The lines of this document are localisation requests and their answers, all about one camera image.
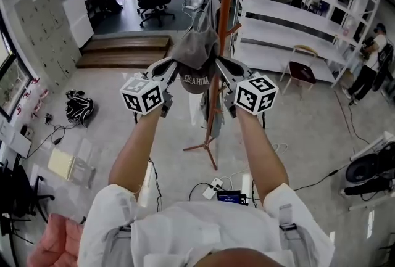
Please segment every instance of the small screen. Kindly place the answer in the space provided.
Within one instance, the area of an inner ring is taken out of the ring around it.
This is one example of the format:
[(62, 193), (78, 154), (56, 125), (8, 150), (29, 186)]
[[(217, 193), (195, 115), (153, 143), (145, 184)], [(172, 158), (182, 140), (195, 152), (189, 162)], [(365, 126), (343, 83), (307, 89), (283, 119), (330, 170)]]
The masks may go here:
[(219, 195), (218, 201), (240, 203), (240, 195), (239, 194)]

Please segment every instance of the white shirt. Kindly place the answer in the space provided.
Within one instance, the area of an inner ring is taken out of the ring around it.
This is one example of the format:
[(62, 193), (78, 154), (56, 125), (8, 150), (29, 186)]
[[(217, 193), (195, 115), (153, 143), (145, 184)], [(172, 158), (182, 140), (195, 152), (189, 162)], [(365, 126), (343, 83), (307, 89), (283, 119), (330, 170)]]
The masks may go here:
[(370, 67), (372, 70), (374, 71), (378, 71), (378, 54), (384, 49), (384, 47), (387, 45), (387, 38), (385, 37), (385, 35), (378, 35), (374, 42), (377, 43), (378, 45), (378, 50), (373, 51), (370, 56), (369, 59), (367, 60), (367, 62), (365, 63), (365, 65), (367, 67)]
[(307, 207), (287, 185), (266, 196), (264, 211), (228, 202), (178, 202), (139, 218), (134, 195), (117, 185), (100, 191), (89, 211), (80, 243), (78, 265), (102, 266), (106, 235), (131, 227), (134, 267), (194, 266), (210, 252), (244, 247), (265, 253), (285, 267), (294, 267), (290, 250), (280, 244), (280, 207), (291, 205), (292, 222), (311, 236), (315, 266), (328, 267), (335, 250)]

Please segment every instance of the white shelving unit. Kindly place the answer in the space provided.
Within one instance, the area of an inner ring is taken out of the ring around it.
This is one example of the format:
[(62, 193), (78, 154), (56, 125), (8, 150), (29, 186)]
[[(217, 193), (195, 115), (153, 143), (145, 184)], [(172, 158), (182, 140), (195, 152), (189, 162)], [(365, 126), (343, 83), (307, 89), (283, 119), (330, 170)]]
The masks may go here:
[[(322, 1), (329, 3), (332, 8), (341, 9), (346, 13), (346, 16), (352, 16), (356, 22), (361, 22), (365, 25), (359, 42), (356, 42), (351, 34), (344, 35), (343, 27), (332, 22), (330, 15), (322, 17), (303, 9), (270, 0), (237, 0), (236, 7), (242, 7), (241, 18), (239, 18), (242, 27), (239, 29), (237, 40), (234, 42), (233, 57), (251, 68), (281, 73), (291, 59), (292, 52), (289, 49), (297, 44), (304, 44), (316, 50), (319, 58), (312, 62), (310, 56), (295, 53), (292, 56), (292, 60), (311, 65), (316, 79), (330, 82), (333, 87), (359, 54), (362, 42), (372, 25), (380, 0), (371, 0), (375, 6), (367, 20), (364, 20), (362, 16), (352, 10), (352, 1), (348, 7), (337, 0)], [(247, 13), (295, 23), (310, 28), (310, 30), (328, 34), (334, 37), (334, 40), (329, 42), (318, 36), (300, 31), (299, 29), (303, 29), (303, 27), (294, 29), (259, 19), (247, 18)], [(242, 39), (251, 39), (261, 43), (245, 43), (242, 42)], [(343, 57), (343, 52), (347, 46), (352, 46), (354, 51), (346, 60)], [(336, 78), (329, 69), (329, 65), (333, 62), (339, 64), (339, 75)]]

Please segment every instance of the gray filing cabinet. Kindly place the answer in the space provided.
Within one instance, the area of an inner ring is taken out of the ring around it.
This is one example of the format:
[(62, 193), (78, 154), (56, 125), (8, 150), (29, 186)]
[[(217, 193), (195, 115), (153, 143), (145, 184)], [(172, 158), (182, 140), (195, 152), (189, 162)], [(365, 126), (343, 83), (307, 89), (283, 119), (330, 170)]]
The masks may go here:
[(32, 66), (41, 64), (39, 75), (45, 72), (49, 85), (60, 90), (81, 57), (61, 0), (20, 0), (15, 5), (15, 18), (20, 24), (20, 32), (15, 32), (17, 40), (23, 50), (25, 46), (27, 58), (31, 60), (33, 51), (38, 62)]

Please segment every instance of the gray floor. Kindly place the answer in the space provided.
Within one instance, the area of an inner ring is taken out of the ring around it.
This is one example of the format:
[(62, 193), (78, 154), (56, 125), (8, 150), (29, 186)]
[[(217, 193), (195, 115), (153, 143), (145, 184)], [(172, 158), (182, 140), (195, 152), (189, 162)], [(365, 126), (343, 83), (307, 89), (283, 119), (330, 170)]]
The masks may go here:
[[(65, 92), (69, 89), (83, 90), (98, 106), (95, 119), (87, 129), (77, 127), (66, 132), (57, 146), (70, 154), (87, 151), (87, 162), (95, 167), (96, 175), (91, 189), (65, 182), (48, 170), (48, 160), (54, 146), (46, 141), (42, 148), (24, 162), (28, 175), (37, 173), (46, 182), (40, 193), (53, 193), (56, 200), (47, 204), (48, 212), (56, 212), (80, 221), (86, 216), (95, 194), (107, 184), (111, 166), (134, 127), (133, 117), (119, 95), (119, 89), (130, 73), (121, 70), (78, 70), (64, 91), (51, 95), (41, 109), (41, 115), (54, 115), (55, 124), (67, 124), (65, 118)], [(285, 82), (270, 74), (280, 89)], [(346, 98), (335, 89), (345, 108), (349, 121)], [(163, 207), (187, 200), (192, 187), (202, 181), (211, 182), (216, 176), (229, 176), (246, 168), (246, 154), (237, 120), (225, 116), (225, 125), (220, 137), (213, 142), (219, 170), (214, 171), (203, 150), (183, 152), (188, 146), (200, 144), (205, 130), (191, 126), (188, 93), (180, 81), (171, 86), (174, 105), (166, 119), (161, 119), (157, 128), (151, 157), (159, 174), (163, 193)], [(379, 92), (371, 92), (353, 109), (354, 125), (360, 136), (368, 141), (376, 139), (384, 130), (395, 132), (394, 107), (387, 104)], [(51, 126), (42, 123), (42, 117), (33, 125), (35, 136), (33, 148), (52, 132)], [(330, 171), (347, 164), (353, 150), (365, 144), (350, 137), (335, 93), (325, 83), (318, 83), (311, 92), (292, 84), (285, 96), (278, 96), (275, 108), (267, 112), (267, 134), (273, 143), (287, 143), (288, 150), (280, 154), (293, 188), (315, 183)], [(393, 213), (395, 203), (389, 200), (377, 205), (373, 234), (367, 239), (368, 214), (371, 209), (348, 212), (352, 203), (361, 203), (359, 198), (345, 200), (338, 195), (344, 171), (327, 179), (318, 186), (298, 192), (311, 210), (314, 218), (329, 235), (335, 231), (335, 257), (332, 266), (376, 266), (380, 255), (377, 248), (387, 245), (389, 233), (395, 231)], [(235, 188), (241, 187), (241, 175), (233, 177)], [(194, 191), (192, 200), (204, 200), (204, 187)], [(157, 191), (151, 178), (147, 212), (156, 211)], [(23, 237), (37, 242), (44, 231), (40, 217), (32, 223), (19, 224)], [(20, 261), (26, 260), (31, 245), (16, 240)]]
[(106, 18), (95, 29), (95, 35), (119, 33), (123, 31), (153, 31), (153, 30), (186, 30), (191, 25), (191, 17), (182, 11), (184, 0), (172, 0), (167, 4), (167, 12), (175, 14), (175, 20), (171, 16), (162, 18), (163, 27), (159, 28), (157, 19), (148, 20), (144, 27), (140, 27), (142, 21), (137, 13), (138, 2), (136, 0), (118, 0), (123, 5), (123, 11), (118, 15)]

